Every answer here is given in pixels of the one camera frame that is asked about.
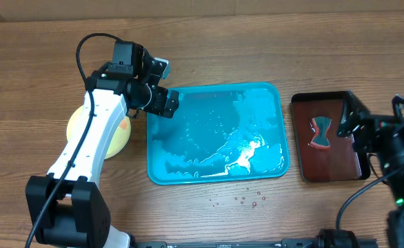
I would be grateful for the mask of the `yellow plate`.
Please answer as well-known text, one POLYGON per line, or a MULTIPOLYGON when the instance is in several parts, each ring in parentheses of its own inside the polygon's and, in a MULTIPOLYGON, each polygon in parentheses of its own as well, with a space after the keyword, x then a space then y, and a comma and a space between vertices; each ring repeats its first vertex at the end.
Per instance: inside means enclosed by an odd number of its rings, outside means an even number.
MULTIPOLYGON (((83 106, 77 108, 68 121, 68 124, 66 127, 67 141, 70 140, 71 134, 73 133, 73 131, 75 129, 76 121, 82 113, 82 109, 83 109, 83 106)), ((105 159, 109 159, 109 158, 117 155, 129 141, 130 135, 131 135, 130 119, 128 116, 125 116, 124 119, 119 123, 119 126, 116 129, 116 131, 112 137, 109 148, 105 155, 105 159)))

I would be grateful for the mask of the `pink green round sponge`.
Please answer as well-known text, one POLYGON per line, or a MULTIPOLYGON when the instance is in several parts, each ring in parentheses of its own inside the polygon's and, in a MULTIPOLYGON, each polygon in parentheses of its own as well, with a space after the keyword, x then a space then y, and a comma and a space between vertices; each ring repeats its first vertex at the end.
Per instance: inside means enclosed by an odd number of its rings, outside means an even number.
POLYGON ((314 135, 309 143, 310 146, 321 150, 330 148, 327 131, 329 130, 331 123, 332 119, 326 116, 316 116, 311 120, 311 128, 314 135))

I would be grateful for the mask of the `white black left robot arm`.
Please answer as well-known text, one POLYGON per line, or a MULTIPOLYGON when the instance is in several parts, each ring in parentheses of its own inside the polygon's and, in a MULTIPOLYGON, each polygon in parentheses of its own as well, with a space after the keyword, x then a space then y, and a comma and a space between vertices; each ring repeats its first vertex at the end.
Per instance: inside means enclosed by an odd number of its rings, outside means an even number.
POLYGON ((142 45, 115 39, 112 60, 85 83, 83 109, 74 133, 45 176, 31 176, 26 200, 32 229, 26 240, 55 247, 132 247, 130 234, 111 224, 99 180, 105 155, 130 110, 172 118, 179 93, 159 86, 170 72, 167 60, 142 45))

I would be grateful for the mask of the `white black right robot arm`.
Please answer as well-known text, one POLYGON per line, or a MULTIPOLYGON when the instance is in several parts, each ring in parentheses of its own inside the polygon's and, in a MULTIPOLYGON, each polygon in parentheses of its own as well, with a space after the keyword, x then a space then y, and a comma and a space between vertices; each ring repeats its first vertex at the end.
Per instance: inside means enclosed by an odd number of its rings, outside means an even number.
POLYGON ((375 154, 382 176, 350 196, 339 209, 336 227, 322 229, 314 247, 377 247, 375 239, 362 239, 341 229, 341 219, 349 204, 373 186, 386 182, 395 199, 396 209, 387 217, 387 239, 391 247, 404 247, 404 97, 392 99, 393 115, 376 115, 350 91, 343 98, 343 112, 337 135, 354 137, 355 152, 375 154))

